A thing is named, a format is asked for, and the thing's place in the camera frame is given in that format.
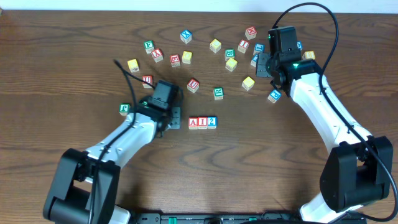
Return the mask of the red A block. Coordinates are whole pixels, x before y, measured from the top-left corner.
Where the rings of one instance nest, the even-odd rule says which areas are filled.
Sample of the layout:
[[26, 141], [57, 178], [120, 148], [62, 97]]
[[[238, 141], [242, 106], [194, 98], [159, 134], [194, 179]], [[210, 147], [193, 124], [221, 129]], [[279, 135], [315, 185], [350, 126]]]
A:
[[197, 117], [189, 117], [188, 128], [189, 129], [198, 129], [198, 118]]

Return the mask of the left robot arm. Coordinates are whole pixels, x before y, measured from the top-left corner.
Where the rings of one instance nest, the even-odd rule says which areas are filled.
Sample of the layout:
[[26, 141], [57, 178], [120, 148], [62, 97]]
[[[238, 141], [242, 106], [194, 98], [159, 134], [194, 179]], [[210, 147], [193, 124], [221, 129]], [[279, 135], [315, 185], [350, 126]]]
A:
[[160, 80], [109, 136], [85, 151], [65, 151], [43, 217], [54, 223], [132, 223], [132, 213], [116, 205], [121, 169], [157, 135], [180, 126], [182, 101], [179, 86]]

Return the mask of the blue 2 block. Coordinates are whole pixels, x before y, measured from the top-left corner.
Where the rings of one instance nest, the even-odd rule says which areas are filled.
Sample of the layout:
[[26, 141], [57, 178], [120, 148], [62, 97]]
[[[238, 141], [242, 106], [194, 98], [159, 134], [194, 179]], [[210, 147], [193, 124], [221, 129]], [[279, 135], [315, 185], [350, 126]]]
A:
[[207, 128], [208, 129], [216, 129], [217, 128], [217, 117], [209, 116], [207, 117]]

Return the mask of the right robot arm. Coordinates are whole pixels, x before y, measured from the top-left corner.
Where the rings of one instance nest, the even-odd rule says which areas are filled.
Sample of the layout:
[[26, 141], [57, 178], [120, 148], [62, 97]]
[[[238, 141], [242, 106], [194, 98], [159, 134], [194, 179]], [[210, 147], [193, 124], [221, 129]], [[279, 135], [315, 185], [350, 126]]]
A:
[[320, 193], [301, 206], [302, 221], [336, 223], [347, 216], [372, 220], [357, 209], [397, 193], [392, 174], [393, 146], [385, 136], [375, 138], [347, 111], [330, 88], [324, 68], [304, 58], [292, 26], [268, 31], [270, 52], [257, 67], [272, 77], [269, 99], [283, 93], [304, 110], [328, 151], [320, 176]]

